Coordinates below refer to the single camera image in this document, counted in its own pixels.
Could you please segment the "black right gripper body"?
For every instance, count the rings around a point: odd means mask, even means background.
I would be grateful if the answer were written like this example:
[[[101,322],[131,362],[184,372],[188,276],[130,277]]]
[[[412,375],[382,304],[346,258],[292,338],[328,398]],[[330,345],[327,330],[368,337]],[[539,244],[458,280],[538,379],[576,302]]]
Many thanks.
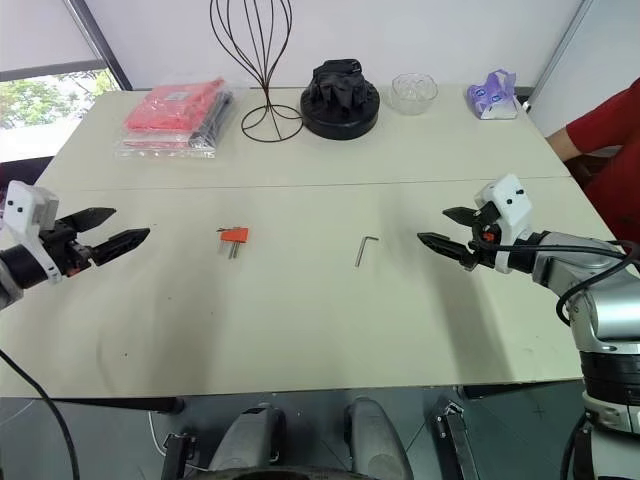
[[[472,214],[472,240],[468,246],[478,265],[495,267],[497,251],[494,246],[501,240],[501,228],[497,224],[499,217],[495,205],[484,205]]]

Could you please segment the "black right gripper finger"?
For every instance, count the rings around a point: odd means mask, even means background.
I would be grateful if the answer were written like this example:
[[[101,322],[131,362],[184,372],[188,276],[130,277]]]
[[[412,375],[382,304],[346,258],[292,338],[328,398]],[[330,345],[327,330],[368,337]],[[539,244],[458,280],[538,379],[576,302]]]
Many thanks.
[[[452,207],[442,211],[442,214],[459,225],[473,227],[480,222],[480,211],[469,207]]]
[[[454,242],[449,237],[434,232],[418,233],[417,237],[427,248],[439,255],[455,260],[466,270],[471,271],[476,267],[476,255],[463,244]]]

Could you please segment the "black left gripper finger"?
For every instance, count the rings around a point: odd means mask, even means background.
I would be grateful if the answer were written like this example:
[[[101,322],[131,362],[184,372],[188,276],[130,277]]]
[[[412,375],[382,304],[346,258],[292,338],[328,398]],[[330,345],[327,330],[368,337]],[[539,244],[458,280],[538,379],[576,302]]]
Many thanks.
[[[103,224],[116,213],[116,209],[107,207],[91,207],[57,219],[57,222],[73,229],[75,232],[86,232]]]
[[[91,259],[96,266],[102,266],[135,250],[150,234],[149,228],[129,229],[110,237],[105,242],[91,248]]]

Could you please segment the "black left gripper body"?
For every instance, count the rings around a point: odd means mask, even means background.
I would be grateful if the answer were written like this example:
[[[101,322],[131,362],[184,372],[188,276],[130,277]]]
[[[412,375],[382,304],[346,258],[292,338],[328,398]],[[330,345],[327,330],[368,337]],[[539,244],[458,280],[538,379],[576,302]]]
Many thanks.
[[[65,277],[72,277],[91,267],[91,249],[77,242],[77,231],[56,221],[51,230],[42,230],[39,239]]]

